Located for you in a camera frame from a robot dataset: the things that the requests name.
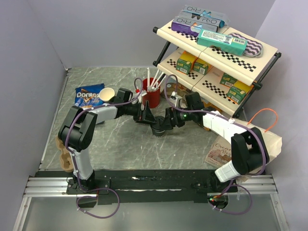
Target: gray countertop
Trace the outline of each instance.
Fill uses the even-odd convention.
[[[157,69],[150,70],[151,75],[154,75]],[[133,91],[134,78],[146,75],[146,68],[96,67],[69,70],[40,169],[61,169],[60,151],[55,145],[55,137],[70,107],[74,105],[75,88],[104,83],[106,87],[115,90],[124,87]],[[152,112],[164,116],[165,108],[169,105],[163,97],[160,100],[161,103]],[[90,145],[90,161],[95,169],[213,169],[204,159],[216,137],[216,134],[194,122],[187,122],[185,126],[166,131],[163,137],[157,138],[152,135],[149,126],[136,124],[131,116],[122,116],[96,126]]]

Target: checkered pattern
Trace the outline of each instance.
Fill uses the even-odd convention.
[[[169,59],[169,60],[167,61],[167,64],[169,64],[170,66],[173,66],[174,68],[177,67],[177,62],[173,61],[173,59]],[[193,72],[189,72],[187,76],[188,76],[189,78],[196,79],[199,75],[196,74],[196,73],[193,73]]]
[[[206,86],[207,88],[210,88],[210,90],[212,90],[213,92],[215,92],[219,96],[222,96],[224,99],[227,99],[229,102],[232,102],[233,104],[236,104],[235,102],[233,102],[231,99],[229,99],[227,97],[225,91],[221,90],[220,88],[216,88],[215,85],[213,85],[212,83],[209,83],[207,80],[204,81],[204,83],[202,83],[202,85]]]
[[[182,36],[185,36],[186,38],[190,39],[191,41],[195,41],[197,42],[197,38],[193,35],[189,35],[189,34],[186,34],[184,32],[180,32],[180,31],[176,31],[178,34],[181,34]]]
[[[256,69],[256,66],[251,66],[251,64],[245,63],[244,60],[240,60],[238,57],[234,57],[233,54],[229,54],[228,52],[223,52],[218,49],[212,49],[212,51],[216,51],[217,54],[220,54],[222,57],[226,57],[228,60],[231,60],[235,64],[237,63],[239,66],[242,66],[244,69],[249,69],[249,71],[253,72]]]

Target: chip bag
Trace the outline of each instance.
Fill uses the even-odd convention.
[[[82,108],[95,107],[104,102],[100,99],[100,91],[104,89],[103,83],[76,88],[75,106]]]

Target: shelf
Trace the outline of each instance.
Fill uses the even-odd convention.
[[[186,75],[176,70],[177,60],[183,51],[183,49],[178,48],[175,52],[173,52],[165,60],[158,64],[157,68],[164,72],[166,75],[175,74],[178,77],[179,83],[191,90],[193,86],[203,78],[204,75],[193,70],[188,75]]]
[[[223,72],[213,67],[193,88],[200,96],[220,108],[229,115],[233,115],[239,105],[227,98],[229,88],[221,85],[220,77]]]
[[[237,56],[227,52],[218,51],[211,47],[208,47],[201,52],[199,57],[239,81],[242,81],[247,85],[251,85],[260,72],[271,61],[272,57],[277,52],[277,48],[274,48],[231,27],[227,29],[224,34],[228,35],[233,32],[240,33],[248,39],[260,42],[263,45],[262,57],[252,58],[247,56]]]
[[[265,66],[271,61],[277,48],[250,37],[234,28],[223,27],[219,33],[229,34],[237,32],[246,38],[260,42],[263,45],[263,55],[260,58],[246,56],[237,56],[227,52],[218,51],[211,47],[198,45],[196,37],[171,30],[171,22],[157,30],[157,35],[175,44],[176,46],[200,57],[204,61],[212,64],[214,67],[237,78],[247,85],[251,85],[258,77]]]
[[[174,45],[188,51],[194,56],[199,57],[200,53],[203,52],[207,47],[197,44],[196,37],[181,32],[171,30],[171,23],[167,23],[162,28],[157,30],[157,35],[164,38],[165,40],[173,43]],[[227,27],[219,29],[219,33],[223,33],[227,30]]]
[[[213,67],[205,76],[195,71],[191,71],[188,75],[177,71],[176,63],[183,51],[183,49],[178,48],[158,64],[157,68],[166,75],[175,74],[180,84],[198,92],[202,98],[232,116],[239,105],[226,97],[229,88],[221,85],[219,83],[220,77],[217,76],[222,76],[222,71]]]

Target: pen holder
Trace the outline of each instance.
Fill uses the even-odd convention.
[[[146,90],[147,94],[142,98],[142,103],[145,104],[146,101],[149,101],[150,108],[155,108],[159,105],[160,101],[160,86],[156,91],[148,91],[148,79],[143,80],[143,90]]]

